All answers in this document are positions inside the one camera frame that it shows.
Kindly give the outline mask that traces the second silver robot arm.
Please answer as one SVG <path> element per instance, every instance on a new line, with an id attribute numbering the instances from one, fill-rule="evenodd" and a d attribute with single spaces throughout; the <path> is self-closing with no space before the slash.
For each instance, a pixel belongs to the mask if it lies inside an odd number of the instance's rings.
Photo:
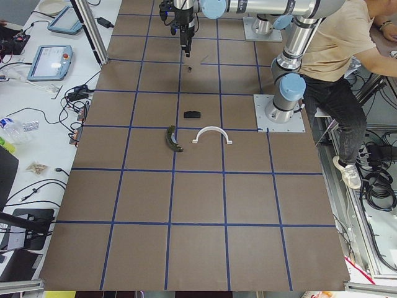
<path id="1" fill-rule="evenodd" d="M 273 30 L 283 30 L 288 27 L 292 19 L 292 15 L 257 14 L 251 28 L 255 34 L 269 35 Z"/>

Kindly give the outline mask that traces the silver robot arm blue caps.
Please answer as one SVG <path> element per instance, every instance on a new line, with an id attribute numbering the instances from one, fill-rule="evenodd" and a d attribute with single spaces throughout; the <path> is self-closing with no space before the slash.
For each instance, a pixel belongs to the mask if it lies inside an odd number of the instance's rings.
<path id="1" fill-rule="evenodd" d="M 343 1 L 161 1 L 159 15 L 162 21 L 174 13 L 169 23 L 173 35 L 179 34 L 181 48 L 190 54 L 195 34 L 196 12 L 209 19 L 217 19 L 225 13 L 256 13 L 276 16 L 292 16 L 292 26 L 283 52 L 272 62 L 271 72 L 276 86 L 272 102 L 265 108 L 266 117 L 277 124 L 290 120 L 297 102 L 303 98 L 306 84 L 298 75 L 301 58 L 305 53 L 321 21 L 335 13 Z"/>

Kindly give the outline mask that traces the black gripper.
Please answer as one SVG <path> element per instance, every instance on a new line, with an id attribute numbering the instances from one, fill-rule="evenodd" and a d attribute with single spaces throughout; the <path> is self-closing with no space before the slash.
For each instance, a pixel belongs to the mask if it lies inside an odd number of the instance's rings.
<path id="1" fill-rule="evenodd" d="M 172 23 L 172 34 L 180 32 L 181 49 L 187 58 L 190 57 L 192 35 L 195 33 L 194 8 L 175 8 L 175 18 Z"/>

